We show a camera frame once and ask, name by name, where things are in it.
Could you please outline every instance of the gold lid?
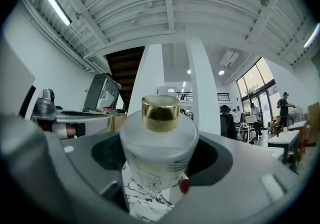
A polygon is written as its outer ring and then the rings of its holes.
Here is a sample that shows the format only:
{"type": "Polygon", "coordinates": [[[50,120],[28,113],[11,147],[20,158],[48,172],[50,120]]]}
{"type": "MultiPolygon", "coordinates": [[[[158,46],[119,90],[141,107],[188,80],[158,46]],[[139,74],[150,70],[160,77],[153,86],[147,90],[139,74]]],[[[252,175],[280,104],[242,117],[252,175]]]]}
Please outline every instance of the gold lid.
{"type": "Polygon", "coordinates": [[[168,95],[142,98],[142,124],[155,132],[168,132],[178,125],[180,100],[168,95]]]}

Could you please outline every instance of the white jar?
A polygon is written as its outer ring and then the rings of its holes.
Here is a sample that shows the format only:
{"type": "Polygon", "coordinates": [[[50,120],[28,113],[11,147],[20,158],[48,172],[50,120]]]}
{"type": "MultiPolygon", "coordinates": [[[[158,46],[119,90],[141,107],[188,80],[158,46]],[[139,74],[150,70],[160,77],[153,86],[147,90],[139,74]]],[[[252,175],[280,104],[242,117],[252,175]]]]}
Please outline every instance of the white jar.
{"type": "Polygon", "coordinates": [[[179,107],[175,97],[146,96],[142,110],[130,115],[120,129],[127,163],[144,188],[163,190],[175,185],[196,148],[197,127],[179,114],[179,107]]]}

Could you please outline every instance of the man in dark shirt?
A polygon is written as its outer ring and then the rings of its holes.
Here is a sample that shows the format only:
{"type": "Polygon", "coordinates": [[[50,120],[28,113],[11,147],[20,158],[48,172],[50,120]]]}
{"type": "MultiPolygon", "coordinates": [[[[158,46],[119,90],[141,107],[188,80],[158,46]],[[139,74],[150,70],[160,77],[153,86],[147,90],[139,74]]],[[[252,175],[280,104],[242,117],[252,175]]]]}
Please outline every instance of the man in dark shirt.
{"type": "Polygon", "coordinates": [[[282,124],[284,125],[284,127],[286,127],[287,124],[287,118],[288,118],[288,108],[289,107],[293,107],[295,108],[295,105],[289,104],[287,102],[287,98],[288,98],[288,93],[284,92],[283,94],[283,98],[279,100],[278,102],[278,108],[280,108],[280,126],[282,127],[282,124]]]}

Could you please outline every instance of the window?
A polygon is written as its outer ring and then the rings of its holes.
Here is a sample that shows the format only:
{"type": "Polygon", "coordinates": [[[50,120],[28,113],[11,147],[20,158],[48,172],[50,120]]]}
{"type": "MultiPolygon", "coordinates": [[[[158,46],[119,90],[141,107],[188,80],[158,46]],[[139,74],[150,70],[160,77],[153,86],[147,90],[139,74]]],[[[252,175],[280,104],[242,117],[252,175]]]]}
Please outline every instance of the window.
{"type": "Polygon", "coordinates": [[[239,88],[239,91],[240,91],[240,94],[241,94],[241,97],[245,97],[248,92],[247,92],[247,87],[245,86],[245,81],[243,78],[240,78],[238,81],[237,81],[237,84],[238,84],[238,88],[239,88]]]}
{"type": "Polygon", "coordinates": [[[247,100],[244,100],[243,102],[242,102],[242,106],[244,107],[243,109],[243,111],[244,111],[244,113],[245,112],[250,112],[251,111],[251,106],[250,106],[251,104],[250,104],[250,100],[249,99],[247,99],[247,100]]]}
{"type": "Polygon", "coordinates": [[[254,65],[243,77],[248,88],[248,94],[255,92],[256,89],[264,85],[256,65],[254,65]]]}
{"type": "Polygon", "coordinates": [[[264,83],[268,83],[269,81],[272,81],[274,79],[269,66],[267,65],[264,58],[261,58],[257,63],[256,66],[258,67],[261,76],[263,78],[264,83]]]}
{"type": "Polygon", "coordinates": [[[280,93],[276,85],[268,88],[269,100],[272,110],[272,116],[276,117],[280,115],[280,109],[277,108],[278,100],[281,98],[280,93]]]}

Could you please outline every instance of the ceiling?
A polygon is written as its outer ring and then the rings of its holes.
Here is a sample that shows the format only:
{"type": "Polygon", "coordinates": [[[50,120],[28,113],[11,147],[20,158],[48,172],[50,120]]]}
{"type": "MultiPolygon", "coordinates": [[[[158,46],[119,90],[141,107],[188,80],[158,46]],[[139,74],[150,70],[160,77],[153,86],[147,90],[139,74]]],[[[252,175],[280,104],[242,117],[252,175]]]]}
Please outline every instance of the ceiling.
{"type": "MultiPolygon", "coordinates": [[[[248,58],[248,52],[240,51],[234,48],[219,46],[215,44],[206,44],[205,51],[207,52],[208,59],[212,68],[215,82],[222,84],[225,82],[248,58]],[[220,62],[227,50],[232,50],[239,54],[237,60],[228,68],[220,65],[220,62]]],[[[187,48],[184,43],[179,44],[163,44],[162,57],[164,68],[164,80],[166,82],[190,82],[191,75],[187,73],[190,69],[188,61],[187,48]]]]}
{"type": "MultiPolygon", "coordinates": [[[[302,58],[320,48],[319,39],[309,49],[303,48],[317,24],[304,0],[269,0],[267,7],[260,0],[58,1],[72,20],[69,27],[47,0],[21,0],[20,6],[42,32],[55,38],[62,50],[75,54],[75,61],[88,71],[108,71],[106,54],[161,43],[165,44],[166,70],[170,58],[175,62],[166,79],[172,79],[175,73],[179,79],[187,79],[183,72],[180,74],[180,69],[185,72],[188,68],[184,46],[187,33],[202,39],[214,73],[230,48],[240,53],[230,72],[248,54],[292,71],[302,58]],[[177,43],[178,57],[172,55],[172,43],[177,43]]],[[[229,74],[217,80],[223,82],[229,74]]]]}

